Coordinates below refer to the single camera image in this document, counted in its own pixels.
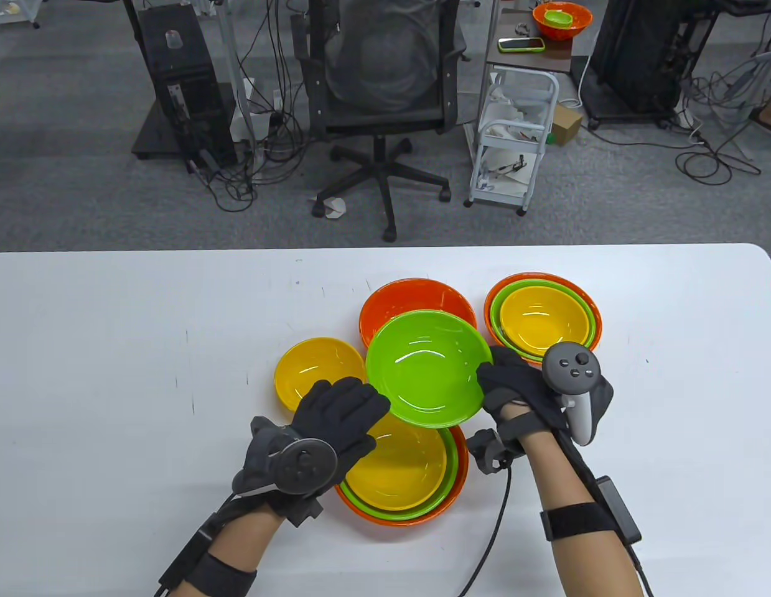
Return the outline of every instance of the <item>gray carpet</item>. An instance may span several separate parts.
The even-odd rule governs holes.
[[[599,14],[605,4],[585,3]],[[471,92],[479,88],[488,10],[483,2],[480,9],[460,11],[473,58],[460,68],[461,120],[474,110]],[[260,3],[246,2],[236,12],[238,40],[245,45],[260,23]],[[218,211],[183,165],[138,162],[129,148],[154,94],[121,3],[50,0],[39,22],[39,30],[7,25],[0,32],[0,251],[382,244],[385,216],[372,184],[345,194],[349,211],[339,221],[309,216],[316,191],[349,169],[329,162],[324,146],[314,145],[291,179],[262,188],[258,201],[240,214]],[[217,47],[215,23],[204,29]],[[735,65],[760,31],[758,19],[721,19],[699,70]],[[595,32],[577,40],[578,51],[588,51]],[[282,34],[293,56],[286,23]],[[267,45],[256,45],[246,67],[272,87],[274,62]],[[572,83],[562,83],[564,95],[572,95]],[[299,110],[304,115],[304,97]],[[713,123],[704,131],[719,143]],[[686,136],[653,127],[600,132],[624,142],[686,143]],[[771,137],[751,128],[743,139],[755,149],[764,173],[738,174],[729,185],[709,188],[678,173],[675,151],[614,147],[582,131],[566,147],[550,148],[530,213],[519,219],[505,208],[463,208],[471,164],[461,128],[443,137],[416,134],[416,151],[405,162],[448,176],[454,199],[443,205],[421,185],[394,181],[397,243],[742,241],[771,254]],[[348,144],[362,148],[365,140]]]

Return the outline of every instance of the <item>hand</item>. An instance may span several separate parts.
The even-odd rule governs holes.
[[[357,378],[314,384],[297,407],[291,428],[303,438],[327,442],[338,455],[336,474],[317,495],[338,485],[358,460],[374,450],[377,442],[368,432],[389,410],[388,398]]]
[[[520,400],[530,406],[549,429],[568,429],[568,421],[561,412],[558,395],[548,387],[543,372],[535,369],[511,349],[491,346],[493,364],[483,363],[477,370],[479,385],[485,392],[483,407],[496,423],[503,423],[517,414],[505,406]]]

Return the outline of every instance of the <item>bowl rim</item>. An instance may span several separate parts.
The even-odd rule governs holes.
[[[409,317],[415,317],[417,315],[425,315],[426,313],[433,313],[434,316],[440,316],[442,318],[450,318],[452,320],[455,320],[456,322],[459,322],[462,324],[463,329],[467,330],[468,332],[471,332],[473,334],[473,337],[476,339],[476,343],[479,345],[479,348],[482,349],[482,354],[485,356],[485,361],[482,361],[482,363],[493,363],[493,354],[490,352],[490,347],[488,346],[487,340],[485,340],[484,336],[479,333],[479,330],[476,329],[476,327],[471,326],[470,323],[465,321],[465,319],[459,318],[457,315],[453,315],[452,313],[447,313],[446,311],[439,311],[439,310],[433,310],[433,309],[421,309],[421,310],[415,310],[410,311],[408,313],[402,313],[402,315],[397,315],[394,317],[394,319],[391,319],[388,323],[386,323],[382,330],[380,330],[379,333],[377,333],[376,338],[371,343],[372,346],[374,346],[374,342],[376,342],[377,338],[380,338],[382,335],[382,332],[386,330],[391,325],[395,325],[396,322],[400,321],[403,318],[409,318]],[[371,381],[371,373],[368,369],[368,363],[369,358],[371,356],[371,347],[369,347],[368,354],[366,355],[366,376],[369,378],[369,382],[372,386],[376,387],[376,384]],[[402,421],[405,421],[405,423],[410,423],[411,425],[415,425],[417,427],[425,427],[427,429],[440,429],[441,427],[453,427],[455,425],[459,425],[460,423],[464,423],[465,421],[468,421],[472,416],[476,415],[477,412],[482,408],[482,403],[480,402],[479,405],[471,405],[469,409],[466,409],[463,415],[458,415],[456,418],[450,419],[450,420],[443,420],[441,423],[426,423],[422,422],[420,420],[416,420],[414,417],[405,416],[404,413],[399,413],[396,410],[394,410],[394,402],[391,400],[391,415],[396,416],[398,419],[402,419]]]
[[[457,480],[457,470],[460,468],[460,455],[459,452],[457,452],[457,443],[454,441],[453,434],[446,428],[437,429],[437,432],[439,435],[442,435],[443,444],[447,449],[447,470],[451,470],[452,475],[450,478],[446,479],[445,483],[441,483],[441,486],[439,486],[427,500],[423,501],[422,504],[401,512],[382,510],[369,505],[361,497],[358,497],[352,487],[349,486],[346,479],[338,484],[340,490],[342,490],[343,494],[348,497],[349,501],[351,501],[357,509],[362,510],[362,512],[365,512],[369,516],[380,518],[384,521],[408,521],[428,514],[428,512],[431,512],[437,508],[437,506],[440,506],[443,503],[443,500],[451,493],[454,482]]]
[[[515,288],[513,290],[523,290],[524,288],[530,287],[531,282],[536,282],[538,286],[543,287],[552,287],[556,290],[561,291],[562,293],[565,293],[565,295],[570,296],[572,299],[576,301],[576,303],[584,310],[585,315],[587,315],[587,322],[590,326],[590,330],[587,333],[587,339],[584,342],[584,346],[587,348],[590,348],[590,344],[595,340],[596,338],[596,326],[598,325],[596,322],[596,316],[595,313],[593,313],[592,308],[590,305],[587,304],[587,301],[585,301],[581,296],[579,296],[573,289],[568,288],[564,286],[563,284],[560,284],[559,282],[554,282],[552,280],[539,280],[539,279],[525,279],[520,280],[518,282],[512,282],[512,284],[507,284],[502,290],[499,290],[499,293],[496,294],[496,296],[493,298],[493,302],[490,305],[490,322],[493,325],[493,332],[496,334],[497,338],[501,340],[504,344],[503,346],[507,346],[511,349],[514,349],[519,355],[524,356],[526,358],[527,356],[530,356],[533,359],[539,359],[537,362],[542,362],[543,357],[537,354],[533,354],[531,352],[528,352],[528,350],[523,350],[517,344],[515,344],[513,341],[510,340],[510,338],[504,333],[502,330],[501,325],[501,313],[498,314],[498,321],[496,321],[496,318],[494,316],[494,310],[496,307],[496,301],[498,300],[499,296],[501,296],[505,290],[508,290],[508,288],[518,286],[521,284],[521,287]]]
[[[545,15],[546,11],[555,11],[555,10],[564,11],[565,6],[570,6],[570,5],[574,5],[577,8],[584,9],[585,11],[587,11],[589,18],[586,23],[582,23],[582,25],[579,25],[578,27],[573,25],[570,25],[569,27],[555,27],[553,25],[548,25],[548,23],[545,22],[545,19],[541,18],[542,16]],[[588,9],[587,6],[582,6],[581,4],[577,4],[576,2],[545,2],[544,4],[538,4],[532,9],[532,17],[537,23],[550,27],[551,29],[556,29],[558,31],[571,31],[571,32],[584,31],[584,29],[592,25],[592,22],[595,19],[595,15],[593,15],[592,11]]]
[[[348,497],[343,494],[343,491],[339,486],[336,486],[336,493],[340,496],[340,498],[342,498],[343,503],[345,503],[348,508],[351,509],[355,514],[361,518],[365,518],[365,520],[368,520],[369,522],[373,522],[375,525],[390,527],[416,526],[422,525],[425,522],[439,517],[441,514],[443,514],[443,512],[446,512],[449,508],[451,508],[453,503],[457,501],[457,498],[460,497],[462,488],[465,486],[465,480],[468,478],[469,458],[468,448],[465,447],[465,435],[462,433],[462,429],[460,429],[458,425],[449,427],[449,430],[451,435],[454,437],[454,443],[457,445],[457,454],[460,456],[460,466],[459,469],[457,469],[457,478],[454,480],[454,485],[451,488],[450,494],[446,497],[445,500],[441,502],[440,506],[437,506],[437,508],[431,512],[428,512],[428,514],[425,514],[419,518],[414,518],[410,521],[384,521],[380,518],[369,516],[366,514],[366,512],[357,509],[357,507],[348,500]]]
[[[387,417],[391,417],[391,416],[392,415],[390,413],[388,413],[388,415],[385,415],[384,419],[387,418]],[[440,440],[441,453],[442,453],[442,465],[441,465],[441,471],[440,471],[439,477],[437,477],[437,479],[434,479],[433,481],[431,481],[432,483],[434,483],[433,489],[430,492],[428,492],[427,494],[423,495],[423,497],[420,498],[419,501],[416,501],[416,503],[414,503],[413,505],[410,505],[410,506],[408,506],[406,508],[405,507],[400,507],[400,508],[388,509],[388,508],[383,508],[381,506],[376,506],[374,504],[370,504],[368,501],[366,501],[365,499],[360,497],[360,495],[358,495],[358,493],[353,489],[352,484],[349,483],[349,480],[348,480],[349,473],[347,473],[347,477],[345,477],[343,479],[343,482],[346,483],[346,486],[351,490],[351,492],[354,493],[354,495],[359,500],[363,501],[363,503],[367,504],[371,508],[376,508],[376,509],[379,509],[379,510],[383,510],[385,512],[394,512],[394,514],[399,514],[399,512],[407,512],[409,510],[418,508],[422,504],[425,504],[428,501],[432,500],[432,498],[437,494],[437,492],[443,487],[443,480],[446,479],[446,472],[447,472],[447,470],[448,470],[448,468],[450,466],[450,456],[449,456],[449,447],[448,447],[448,444],[447,444],[447,440],[444,437],[444,435],[442,434],[442,429],[427,429],[425,427],[416,427],[414,425],[410,425],[408,423],[405,423],[405,421],[402,421],[402,419],[399,419],[396,416],[393,416],[393,420],[397,421],[399,425],[405,425],[405,426],[408,426],[408,427],[413,427],[414,429],[419,429],[420,432],[426,432],[426,433],[429,433],[430,435],[432,435],[434,433],[434,435],[436,435],[437,438]]]
[[[369,334],[366,333],[363,330],[363,314],[366,313],[366,308],[370,307],[370,305],[372,304],[371,301],[373,301],[374,297],[376,297],[380,292],[382,292],[382,291],[384,291],[386,289],[390,290],[391,288],[396,287],[396,286],[401,286],[403,284],[408,284],[408,282],[431,282],[432,284],[436,284],[436,285],[444,287],[446,290],[451,290],[460,299],[462,299],[463,304],[465,305],[465,307],[467,307],[467,314],[468,314],[468,316],[470,316],[470,321],[468,321],[468,319],[465,319],[465,318],[463,318],[463,321],[467,322],[468,324],[471,324],[471,326],[473,326],[474,329],[479,327],[479,322],[477,321],[477,312],[476,312],[476,310],[474,310],[474,306],[471,305],[470,301],[468,301],[468,299],[463,295],[463,293],[460,292],[459,290],[457,290],[456,288],[451,287],[449,284],[446,284],[445,282],[441,282],[440,280],[436,280],[436,279],[432,279],[432,278],[418,278],[418,277],[401,278],[401,279],[398,279],[398,280],[394,280],[392,282],[388,282],[387,284],[383,284],[381,287],[379,287],[376,290],[374,290],[374,292],[371,293],[371,295],[369,295],[368,298],[366,298],[366,302],[363,303],[363,307],[360,307],[360,313],[357,316],[357,330],[360,333],[360,340],[363,341],[363,346],[365,346],[367,349],[368,349],[369,345],[374,341],[375,336],[378,333],[380,333],[380,331],[382,331],[383,327],[387,326],[387,324],[389,324],[391,321],[393,321],[394,319],[396,319],[400,315],[405,315],[405,313],[413,313],[413,311],[417,311],[417,310],[420,310],[420,311],[428,311],[428,310],[430,310],[430,311],[433,311],[433,310],[437,311],[437,310],[439,310],[442,313],[448,313],[448,311],[444,311],[442,309],[429,309],[429,308],[412,309],[412,310],[408,310],[408,311],[403,311],[402,313],[399,313],[399,315],[395,315],[395,316],[393,316],[393,318],[388,319],[387,322],[385,322],[384,324],[382,324],[382,326],[380,326],[379,330],[371,333],[371,338],[369,338],[368,337]]]
[[[562,298],[562,301],[568,301],[569,306],[573,305],[573,308],[577,312],[577,315],[575,317],[579,318],[580,322],[582,321],[582,318],[584,319],[584,334],[583,334],[584,339],[582,339],[581,344],[583,346],[589,345],[590,341],[593,338],[595,338],[595,335],[596,335],[596,331],[594,330],[594,327],[593,327],[593,323],[594,323],[593,318],[590,316],[590,313],[588,313],[589,308],[586,305],[583,305],[581,302],[581,299],[580,298],[577,299],[575,295],[571,295],[567,292],[564,292],[558,287],[553,287],[550,285],[546,286],[544,284],[536,284],[536,285],[527,284],[524,287],[516,288],[513,292],[510,292],[510,294],[507,295],[507,297],[504,299],[504,302],[502,302],[502,307],[498,311],[498,320],[501,324],[502,333],[504,333],[505,339],[510,340],[511,344],[514,344],[514,346],[517,346],[519,348],[523,346],[521,342],[513,338],[513,335],[511,333],[511,332],[515,332],[516,328],[518,331],[520,331],[521,324],[519,323],[516,324],[516,322],[512,321],[512,322],[508,322],[507,327],[505,327],[505,324],[503,323],[504,314],[505,314],[504,311],[505,309],[513,305],[515,301],[520,300],[521,293],[525,293],[525,291],[532,290],[535,288],[544,288],[546,290],[552,290],[556,293],[557,296],[564,297]],[[545,351],[542,355],[540,355],[535,353],[533,349],[528,349],[528,347],[526,346],[524,346],[523,350],[524,352],[528,354],[533,354],[535,356],[545,356]]]
[[[524,279],[542,279],[542,280],[550,280],[553,282],[557,282],[557,284],[561,284],[567,288],[570,288],[573,290],[577,295],[581,296],[582,299],[590,306],[592,309],[593,315],[596,316],[596,337],[592,342],[592,346],[590,347],[590,350],[595,350],[598,347],[599,342],[601,341],[601,334],[604,332],[604,321],[602,321],[601,318],[601,311],[598,308],[598,305],[596,305],[596,302],[593,301],[593,299],[588,295],[584,290],[582,290],[580,287],[576,286],[576,284],[573,284],[568,279],[563,278],[562,276],[558,276],[555,274],[549,274],[544,271],[523,271],[518,274],[511,274],[508,275],[507,278],[503,278],[500,281],[496,282],[496,284],[493,285],[493,287],[488,292],[487,296],[485,297],[485,309],[484,309],[484,315],[485,315],[485,326],[487,327],[488,332],[490,332],[491,338],[498,344],[499,346],[504,346],[505,348],[512,349],[511,346],[505,346],[505,344],[498,338],[496,333],[493,330],[493,324],[490,322],[490,307],[493,304],[493,300],[496,298],[496,295],[506,286],[512,284],[512,282],[519,282]],[[525,361],[531,361],[534,363],[540,363],[541,361],[535,361],[533,359],[527,359],[524,358]]]
[[[291,354],[294,350],[297,350],[297,348],[299,348],[303,344],[308,344],[318,340],[329,340],[337,344],[341,344],[343,346],[348,347],[354,353],[354,355],[356,355],[357,358],[355,359],[355,361],[357,362],[357,364],[359,364],[360,370],[363,372],[363,377],[358,379],[360,379],[361,381],[363,381],[363,383],[365,383],[368,378],[368,371],[366,370],[366,361],[365,359],[363,359],[363,355],[360,354],[360,351],[357,348],[349,344],[347,341],[340,340],[339,338],[332,338],[331,336],[317,336],[317,338],[308,338],[306,340],[297,342],[297,344],[294,344],[294,346],[286,350],[286,352],[283,353],[283,356],[280,357],[280,360],[278,361],[277,365],[274,367],[274,375],[272,376],[272,381],[274,381],[274,392],[278,395],[278,400],[280,400],[280,404],[282,404],[289,412],[295,412],[295,410],[297,410],[297,407],[295,406],[292,409],[292,407],[289,406],[288,403],[286,403],[286,400],[283,398],[283,395],[280,391],[281,389],[278,384],[278,373],[280,372],[280,367],[283,365],[283,361],[286,360],[286,356],[289,356],[289,354]]]

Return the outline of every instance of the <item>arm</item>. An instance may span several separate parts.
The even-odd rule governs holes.
[[[269,506],[263,506],[251,514],[229,522],[208,548],[208,553],[241,572],[254,572],[283,520],[285,519],[275,514]],[[172,592],[172,597],[204,595],[184,581]]]
[[[507,404],[505,419],[530,409]],[[521,439],[546,510],[593,501],[551,432]],[[615,532],[591,532],[554,541],[552,551],[567,597],[642,597],[635,569]]]

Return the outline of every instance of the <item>smartphone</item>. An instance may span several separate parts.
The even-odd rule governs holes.
[[[498,51],[507,52],[542,52],[545,42],[542,37],[502,37],[498,41]]]

